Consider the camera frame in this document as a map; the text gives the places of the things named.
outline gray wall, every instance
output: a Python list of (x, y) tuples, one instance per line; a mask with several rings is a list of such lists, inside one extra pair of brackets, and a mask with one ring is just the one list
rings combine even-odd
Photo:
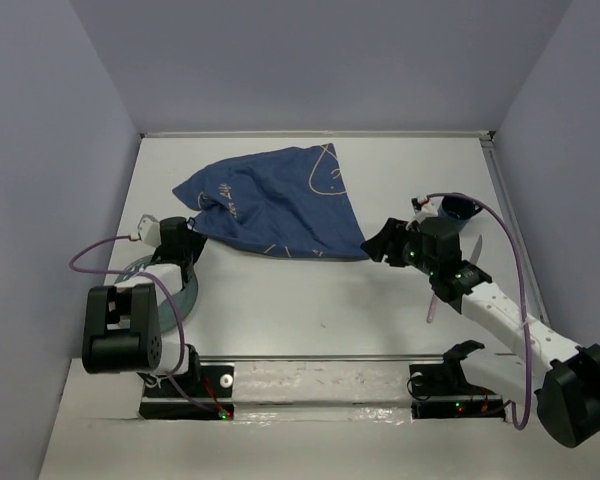
[(495, 129), (567, 0), (72, 0), (143, 132)]
[(554, 326), (600, 343), (600, 0), (574, 0), (496, 135)]
[[(67, 0), (0, 1), (0, 479), (37, 478), (135, 126)], [(89, 262), (105, 265), (103, 250)]]

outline yellow stitching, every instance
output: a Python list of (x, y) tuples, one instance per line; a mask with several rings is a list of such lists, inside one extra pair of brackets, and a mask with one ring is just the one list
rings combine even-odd
[(313, 188), (312, 185), (312, 181), (313, 181), (313, 175), (316, 173), (316, 169), (318, 168), (318, 164), (322, 161), (322, 157), (324, 157), (325, 152), (328, 152), (333, 158), (335, 158), (336, 160), (338, 160), (338, 158), (331, 152), (329, 152), (329, 145), (320, 145), (322, 147), (322, 153), (320, 154), (320, 157), (318, 157), (318, 161), (316, 162), (316, 164), (313, 166), (313, 170), (311, 170), (311, 174), (309, 175), (309, 188), (311, 189), (311, 191), (313, 193), (317, 193), (318, 195), (344, 195), (345, 193), (347, 193), (346, 190), (342, 191), (342, 192), (319, 192), (317, 191), (315, 188)]

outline blue cup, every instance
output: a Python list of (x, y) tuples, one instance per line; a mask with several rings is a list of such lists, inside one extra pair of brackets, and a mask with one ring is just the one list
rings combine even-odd
[(467, 198), (443, 197), (438, 205), (438, 216), (449, 220), (458, 231), (481, 211), (482, 207)]

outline white table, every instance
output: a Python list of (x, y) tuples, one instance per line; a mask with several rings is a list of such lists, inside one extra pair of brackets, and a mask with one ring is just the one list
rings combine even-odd
[[(477, 139), (144, 139), (119, 232), (132, 231), (143, 213), (191, 215), (171, 189), (211, 162), (327, 142), (336, 146), (367, 237), (389, 216), (409, 218), (411, 197), (423, 193), (462, 191), (497, 204)], [(470, 250), (479, 234), (484, 236), (480, 266), (517, 298), (512, 256), (495, 222), (485, 215), (472, 221), (462, 234), (463, 249)], [(111, 267), (125, 267), (149, 253), (148, 247), (120, 243)], [(196, 271), (200, 296), (186, 335), (205, 356), (440, 354), (470, 338), (503, 351), (490, 334), (447, 307), (426, 324), (431, 293), (426, 278), (414, 270), (271, 259), (210, 241)], [(271, 365), (277, 371), (282, 364)], [(403, 395), (395, 381), (383, 388), (382, 375), (373, 374), (377, 368), (370, 364), (365, 371), (380, 382), (378, 391)], [(362, 377), (354, 376), (359, 384), (352, 383), (352, 401)], [(290, 398), (312, 395), (302, 378), (290, 383), (296, 386)], [(243, 412), (230, 423), (143, 421), (135, 414), (140, 387), (133, 374), (90, 376), (74, 361), (40, 478), (600, 479), (599, 435), (568, 450), (535, 418), (522, 433), (498, 420), (412, 422), (408, 410), (364, 406), (292, 409), (284, 416)], [(314, 390), (321, 399), (347, 396), (321, 387)]]

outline blue cloth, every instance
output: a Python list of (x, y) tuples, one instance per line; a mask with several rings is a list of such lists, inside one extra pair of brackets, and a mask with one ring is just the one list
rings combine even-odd
[(332, 144), (208, 165), (173, 189), (195, 229), (274, 257), (368, 259)]

